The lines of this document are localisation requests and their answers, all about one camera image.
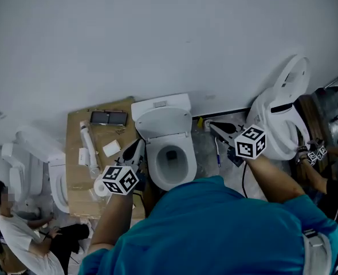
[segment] blue shirt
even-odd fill
[[[220,176],[202,178],[166,193],[112,250],[88,255],[79,274],[302,274],[308,229],[329,238],[333,265],[338,225],[307,195],[269,203]]]

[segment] white wall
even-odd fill
[[[0,0],[0,139],[63,136],[69,111],[129,95],[248,107],[294,52],[310,92],[338,75],[338,0]]]

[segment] cardboard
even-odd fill
[[[68,203],[70,215],[75,217],[99,219],[106,206],[106,200],[96,202],[89,192],[93,188],[94,180],[90,177],[88,167],[78,165],[78,151],[82,147],[80,135],[80,122],[89,121],[92,111],[112,110],[128,113],[127,125],[125,127],[89,125],[95,149],[98,152],[97,161],[100,172],[107,165],[113,165],[118,154],[106,157],[103,147],[117,140],[121,148],[138,138],[135,123],[131,116],[131,104],[133,97],[121,101],[101,104],[68,114],[66,133],[66,182],[68,190]],[[132,211],[132,219],[144,218],[144,207],[139,196],[133,196],[135,208]]]

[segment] black cable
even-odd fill
[[[244,196],[247,198],[247,193],[245,192],[245,187],[244,187],[244,177],[245,177],[245,170],[247,168],[247,163],[245,163],[244,165],[244,170],[243,170],[243,178],[242,178],[242,188],[243,188],[243,193],[244,193]]]
[[[76,264],[80,265],[72,256],[70,256],[70,258],[73,259]]]

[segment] white shirt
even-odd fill
[[[43,238],[26,224],[26,220],[12,214],[11,218],[0,215],[0,231],[14,255],[36,275],[64,274],[61,263],[52,252],[40,257],[28,251],[32,240],[40,243]]]

